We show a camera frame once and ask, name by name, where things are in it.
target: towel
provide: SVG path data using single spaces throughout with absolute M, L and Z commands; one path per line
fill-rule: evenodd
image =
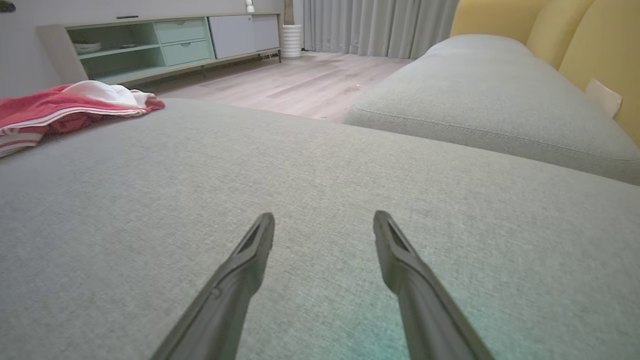
M 105 116 L 137 117 L 163 108 L 154 94 L 93 80 L 3 99 L 0 158 L 36 146 L 47 132 L 69 133 Z

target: gray curtain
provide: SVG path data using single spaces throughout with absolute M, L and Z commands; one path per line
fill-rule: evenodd
M 305 49 L 416 59 L 449 37 L 458 0 L 305 0 Z

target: wooden floor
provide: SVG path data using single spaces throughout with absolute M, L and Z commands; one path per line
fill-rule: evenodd
M 356 98 L 411 60 L 303 52 L 154 85 L 162 99 L 180 97 L 342 122 Z

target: yellow cushion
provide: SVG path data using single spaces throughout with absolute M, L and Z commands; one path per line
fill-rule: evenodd
M 550 0 L 538 14 L 527 40 L 533 55 L 558 69 L 591 4 L 593 0 Z
M 548 0 L 460 0 L 451 36 L 491 34 L 527 43 L 531 27 Z
M 586 89 L 594 78 L 622 96 L 615 119 L 640 145 L 640 0 L 596 0 L 584 14 L 560 73 Z

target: sofa seam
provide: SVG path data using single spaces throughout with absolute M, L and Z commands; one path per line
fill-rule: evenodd
M 397 120 L 403 120 L 403 121 L 416 122 L 416 123 L 419 123 L 419 124 L 427 122 L 429 124 L 434 124 L 434 125 L 441 126 L 441 127 L 453 127 L 455 129 L 458 129 L 460 131 L 464 131 L 464 132 L 467 132 L 467 133 L 472 133 L 472 132 L 484 133 L 486 135 L 494 136 L 494 137 L 497 137 L 497 138 L 508 138 L 508 139 L 516 140 L 518 142 L 529 142 L 529 143 L 533 143 L 534 145 L 539 145 L 540 147 L 546 147 L 548 149 L 555 149 L 555 150 L 559 150 L 559 151 L 563 151 L 563 152 L 571 152 L 571 153 L 575 153 L 575 154 L 581 154 L 581 155 L 585 155 L 586 157 L 590 157 L 590 158 L 599 158 L 599 159 L 603 159 L 603 160 L 614 160 L 614 161 L 624 161 L 624 162 L 631 162 L 631 163 L 637 163 L 637 162 L 640 161 L 640 159 L 637 159 L 637 158 L 636 159 L 618 159 L 618 158 L 611 158 L 611 157 L 606 157 L 606 156 L 602 156 L 602 155 L 598 155 L 598 154 L 590 154 L 588 152 L 584 152 L 584 151 L 580 151 L 580 150 L 569 149 L 567 147 L 561 147 L 561 146 L 550 144 L 550 143 L 544 143 L 544 142 L 541 142 L 539 140 L 531 140 L 531 139 L 526 139 L 526 138 L 520 138 L 520 137 L 517 137 L 517 136 L 508 135 L 508 134 L 499 134 L 499 133 L 494 133 L 494 132 L 487 131 L 487 130 L 471 129 L 469 127 L 456 126 L 456 125 L 453 125 L 453 124 L 443 124 L 443 123 L 434 122 L 432 120 L 427 120 L 427 119 L 411 119 L 411 118 L 402 117 L 402 116 L 396 115 L 396 114 L 378 113 L 377 111 L 371 111 L 371 110 L 359 108 L 357 105 L 354 105 L 353 107 L 355 109 L 357 109 L 357 110 L 364 111 L 366 113 L 375 114 L 375 115 L 382 116 L 382 117 L 388 117 L 390 119 L 397 119 Z

